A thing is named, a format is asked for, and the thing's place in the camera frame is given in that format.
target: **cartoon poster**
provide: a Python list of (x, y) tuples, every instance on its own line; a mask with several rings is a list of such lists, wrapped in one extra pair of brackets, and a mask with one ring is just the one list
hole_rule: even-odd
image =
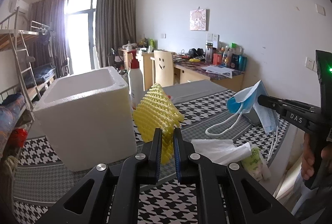
[(190, 30), (206, 31), (206, 9), (190, 12)]

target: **wooden chair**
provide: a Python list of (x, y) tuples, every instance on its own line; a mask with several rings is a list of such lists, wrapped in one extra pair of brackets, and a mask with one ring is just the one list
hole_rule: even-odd
[(173, 56), (171, 52), (154, 51), (156, 83), (162, 87), (174, 85)]

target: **gray curtain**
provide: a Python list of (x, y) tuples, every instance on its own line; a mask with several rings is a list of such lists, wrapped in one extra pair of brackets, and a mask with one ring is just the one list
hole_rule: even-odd
[(134, 0), (97, 0), (96, 48), (101, 68), (108, 66), (113, 48), (136, 42)]
[[(61, 65), (67, 58), (64, 5), (65, 0), (41, 0), (33, 3), (29, 12), (30, 21), (51, 26), (51, 29), (55, 31), (52, 49), (58, 77), (61, 74)], [(28, 51), (29, 55), (36, 59), (32, 64), (33, 68), (51, 62), (48, 46), (42, 45), (39, 41), (30, 43)]]

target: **styrofoam box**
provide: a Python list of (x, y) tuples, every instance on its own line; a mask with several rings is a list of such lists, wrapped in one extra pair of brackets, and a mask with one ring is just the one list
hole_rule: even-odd
[(71, 171), (137, 151), (128, 85), (113, 67), (55, 80), (33, 112)]

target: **yellow foam net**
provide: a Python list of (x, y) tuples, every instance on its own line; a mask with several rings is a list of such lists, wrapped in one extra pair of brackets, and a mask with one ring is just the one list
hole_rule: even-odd
[(162, 130), (161, 163), (168, 163), (174, 154), (174, 126), (180, 127), (180, 122), (184, 120), (184, 116), (170, 101), (159, 84), (154, 84), (150, 88), (136, 107), (132, 117), (144, 142), (152, 141), (156, 128)]

